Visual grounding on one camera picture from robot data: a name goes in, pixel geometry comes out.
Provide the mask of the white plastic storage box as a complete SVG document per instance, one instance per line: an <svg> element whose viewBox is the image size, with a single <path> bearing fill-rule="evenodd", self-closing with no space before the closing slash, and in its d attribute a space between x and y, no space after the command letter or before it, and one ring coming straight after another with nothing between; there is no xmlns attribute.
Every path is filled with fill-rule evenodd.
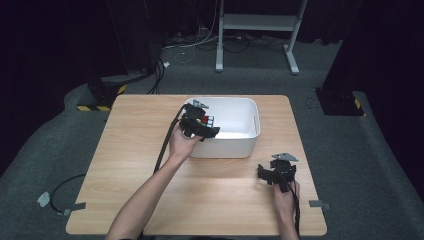
<svg viewBox="0 0 424 240"><path fill-rule="evenodd" d="M261 124L256 102L245 97L193 97L186 100L199 105L219 127L214 138L206 138L194 148L193 158L247 158L250 157Z"/></svg>

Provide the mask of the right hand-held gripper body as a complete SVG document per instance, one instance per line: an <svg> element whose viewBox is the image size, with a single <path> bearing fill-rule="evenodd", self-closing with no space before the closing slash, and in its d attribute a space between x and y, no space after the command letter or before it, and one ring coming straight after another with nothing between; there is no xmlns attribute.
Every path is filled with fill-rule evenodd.
<svg viewBox="0 0 424 240"><path fill-rule="evenodd" d="M288 192L290 183L295 180L291 176L291 167L295 166L292 165L292 162L298 162L298 159L289 153L274 154L266 182L269 185L278 184L282 192Z"/></svg>

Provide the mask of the white metal stand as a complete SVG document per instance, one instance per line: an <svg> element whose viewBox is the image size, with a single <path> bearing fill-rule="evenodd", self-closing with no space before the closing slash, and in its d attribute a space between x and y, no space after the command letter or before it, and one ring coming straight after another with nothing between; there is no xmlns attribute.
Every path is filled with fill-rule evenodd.
<svg viewBox="0 0 424 240"><path fill-rule="evenodd" d="M285 56L293 75L300 73L296 63L293 48L303 20L308 0L300 0L299 10L296 15L254 15L225 12L225 0L219 0L219 25L218 42L216 48L215 70L222 72L224 69L223 36L225 30L253 30L290 32L289 43L283 46Z"/></svg>

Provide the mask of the multicoloured puzzle cube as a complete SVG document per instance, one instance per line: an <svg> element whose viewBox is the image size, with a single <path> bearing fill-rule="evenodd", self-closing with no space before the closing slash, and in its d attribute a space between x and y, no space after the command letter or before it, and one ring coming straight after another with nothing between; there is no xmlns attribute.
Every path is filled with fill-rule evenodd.
<svg viewBox="0 0 424 240"><path fill-rule="evenodd" d="M199 123L202 126L212 128L214 126L214 117L205 115L201 118L197 118L196 122Z"/></svg>

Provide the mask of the grey tape strip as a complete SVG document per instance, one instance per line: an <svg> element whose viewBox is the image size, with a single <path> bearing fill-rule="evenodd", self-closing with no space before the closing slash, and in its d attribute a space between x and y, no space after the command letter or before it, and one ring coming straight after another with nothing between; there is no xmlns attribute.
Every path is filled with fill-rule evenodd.
<svg viewBox="0 0 424 240"><path fill-rule="evenodd" d="M85 208L86 208L86 202L77 203L77 204L72 205L70 208L66 208L65 210L63 210L62 215L63 216L69 216L72 212L78 211L78 210L83 210Z"/></svg>
<svg viewBox="0 0 424 240"><path fill-rule="evenodd" d="M321 208L322 210L330 210L331 205L328 202L323 202L321 200L309 200L309 206L311 208Z"/></svg>

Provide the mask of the person's left hand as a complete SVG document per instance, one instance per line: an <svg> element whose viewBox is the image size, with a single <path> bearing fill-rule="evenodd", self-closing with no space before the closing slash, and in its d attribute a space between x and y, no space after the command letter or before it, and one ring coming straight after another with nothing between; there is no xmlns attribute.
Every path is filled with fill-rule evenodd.
<svg viewBox="0 0 424 240"><path fill-rule="evenodd" d="M182 164L193 152L196 144L202 140L200 136L187 137L179 126L175 127L169 142L170 154L168 162Z"/></svg>

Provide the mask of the person's right hand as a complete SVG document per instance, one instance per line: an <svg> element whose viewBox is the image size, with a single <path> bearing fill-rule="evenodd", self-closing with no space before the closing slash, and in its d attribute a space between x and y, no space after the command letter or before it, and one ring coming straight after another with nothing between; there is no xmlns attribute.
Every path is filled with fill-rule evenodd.
<svg viewBox="0 0 424 240"><path fill-rule="evenodd" d="M295 200L293 194L282 192L278 184L273 185L274 204L277 215L280 220L287 222L294 218L295 214Z"/></svg>

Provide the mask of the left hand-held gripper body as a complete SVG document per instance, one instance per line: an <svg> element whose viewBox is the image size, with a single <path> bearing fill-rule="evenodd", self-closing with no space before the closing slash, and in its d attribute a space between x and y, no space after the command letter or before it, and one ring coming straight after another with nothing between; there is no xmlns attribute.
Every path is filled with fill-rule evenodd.
<svg viewBox="0 0 424 240"><path fill-rule="evenodd" d="M191 103L183 105L183 114L179 123L180 128L187 137L198 135L198 129L202 126L196 122L197 118L201 118L206 115L206 109L208 106L194 99Z"/></svg>

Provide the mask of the black yellow-striped stand base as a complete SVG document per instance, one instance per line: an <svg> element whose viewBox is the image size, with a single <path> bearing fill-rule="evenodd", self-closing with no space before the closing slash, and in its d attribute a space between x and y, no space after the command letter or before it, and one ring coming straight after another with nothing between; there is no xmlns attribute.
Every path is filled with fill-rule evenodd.
<svg viewBox="0 0 424 240"><path fill-rule="evenodd" d="M126 87L124 83L104 83L98 79L87 84L87 90L76 107L84 112L108 112L112 109L116 98L125 92Z"/></svg>
<svg viewBox="0 0 424 240"><path fill-rule="evenodd" d="M352 93L339 93L316 88L322 111L329 116L363 116L364 111L359 100Z"/></svg>

